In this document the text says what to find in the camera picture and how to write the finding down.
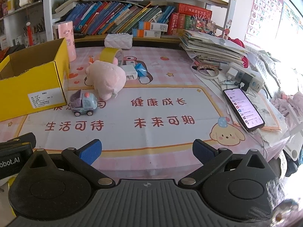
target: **blue gripper pad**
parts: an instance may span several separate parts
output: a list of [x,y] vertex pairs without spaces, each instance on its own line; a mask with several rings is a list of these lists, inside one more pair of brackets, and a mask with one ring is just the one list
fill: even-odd
[[102,152],[102,143],[99,139],[94,139],[80,149],[77,149],[76,155],[87,164],[91,165]]
[[202,140],[196,139],[192,144],[192,153],[202,164],[205,164],[217,156],[219,151]]

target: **cartoon dog print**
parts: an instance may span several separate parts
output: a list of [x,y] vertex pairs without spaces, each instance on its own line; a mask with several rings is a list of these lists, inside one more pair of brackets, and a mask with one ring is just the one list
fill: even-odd
[[148,72],[147,67],[146,67],[146,65],[145,65],[145,63],[144,63],[143,61],[137,60],[137,58],[134,57],[134,56],[125,56],[125,57],[123,58],[123,65],[134,65],[134,66],[135,66],[135,65],[137,65],[137,64],[139,64],[139,63],[141,63],[142,66],[143,66],[143,67],[146,69],[146,71],[147,71],[147,76],[139,77],[140,83],[141,83],[141,84],[148,84],[148,83],[152,82],[153,77],[152,77],[152,75]]
[[245,141],[245,136],[236,127],[227,123],[226,117],[220,117],[210,133],[210,138],[224,146],[235,146]]

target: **power strip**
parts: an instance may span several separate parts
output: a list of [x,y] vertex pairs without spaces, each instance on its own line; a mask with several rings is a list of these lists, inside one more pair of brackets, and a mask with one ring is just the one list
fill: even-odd
[[251,80],[249,86],[256,92],[259,92],[261,90],[263,83],[264,83],[264,80],[261,77],[256,76],[247,68],[243,68],[242,66],[240,66],[234,62],[229,63],[228,69],[230,69],[231,67],[238,71],[236,77],[234,79],[232,79],[233,81],[237,81],[240,83],[244,74],[247,73],[250,76],[252,76],[252,80]]

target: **cartoon penguin print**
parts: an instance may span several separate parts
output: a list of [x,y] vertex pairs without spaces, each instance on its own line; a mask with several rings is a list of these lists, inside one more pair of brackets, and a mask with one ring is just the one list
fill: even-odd
[[147,67],[145,65],[145,63],[143,61],[137,60],[136,57],[134,56],[125,56],[123,58],[123,65],[133,65],[135,67],[135,65],[141,63],[142,66],[146,69],[147,71],[147,76],[143,76],[143,77],[139,77],[139,81],[141,84],[148,84],[150,82],[152,82],[153,77],[152,75],[148,72]]

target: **red box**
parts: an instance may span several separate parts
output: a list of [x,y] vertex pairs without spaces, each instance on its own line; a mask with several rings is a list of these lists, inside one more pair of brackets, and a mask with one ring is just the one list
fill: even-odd
[[177,29],[178,17],[179,17],[178,13],[172,13],[172,15],[170,16],[170,18],[169,18],[169,27],[168,27],[168,30],[167,30],[168,35],[172,35],[174,29]]
[[212,18],[212,11],[197,7],[189,4],[179,3],[178,4],[178,13],[181,14],[187,14],[190,16],[198,16],[198,17],[204,17],[205,19],[211,19]]

